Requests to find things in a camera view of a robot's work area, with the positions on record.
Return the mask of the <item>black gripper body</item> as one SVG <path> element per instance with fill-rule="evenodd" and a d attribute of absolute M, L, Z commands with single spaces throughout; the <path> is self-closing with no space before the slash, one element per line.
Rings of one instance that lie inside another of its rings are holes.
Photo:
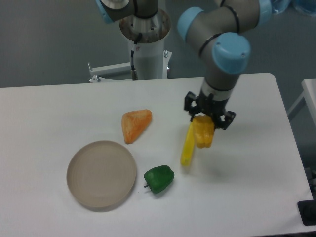
<path fill-rule="evenodd" d="M 197 99 L 197 105 L 200 108 L 200 111 L 212 118 L 214 123 L 225 123 L 226 119 L 222 120 L 221 116 L 224 115 L 225 106 L 228 102 L 228 99 L 216 101 L 213 99 L 213 94 L 206 96 L 201 90 Z"/>

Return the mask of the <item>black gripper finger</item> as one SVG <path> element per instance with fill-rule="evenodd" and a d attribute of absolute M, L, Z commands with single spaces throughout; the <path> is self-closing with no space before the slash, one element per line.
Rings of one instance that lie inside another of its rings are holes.
<path fill-rule="evenodd" d="M 196 114 L 199 113 L 199 106 L 197 104 L 198 97 L 189 91 L 184 99 L 184 110 L 189 113 L 190 121 L 193 121 Z"/>
<path fill-rule="evenodd" d="M 233 111 L 222 111 L 215 114 L 215 127 L 216 129 L 226 130 L 236 117 Z"/>

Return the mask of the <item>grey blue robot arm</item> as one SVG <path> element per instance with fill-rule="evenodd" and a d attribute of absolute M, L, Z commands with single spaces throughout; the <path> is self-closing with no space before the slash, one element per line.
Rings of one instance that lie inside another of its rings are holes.
<path fill-rule="evenodd" d="M 128 41 L 132 79 L 164 78 L 163 42 L 171 23 L 158 2 L 98 0 L 96 5 L 106 23 L 119 21 Z M 177 31 L 207 67 L 199 95 L 189 92 L 184 109 L 192 117 L 199 113 L 210 116 L 215 128 L 224 130 L 236 116 L 225 107 L 251 52 L 242 33 L 267 22 L 272 5 L 268 0 L 220 0 L 218 6 L 211 12 L 187 9 L 179 17 Z"/>

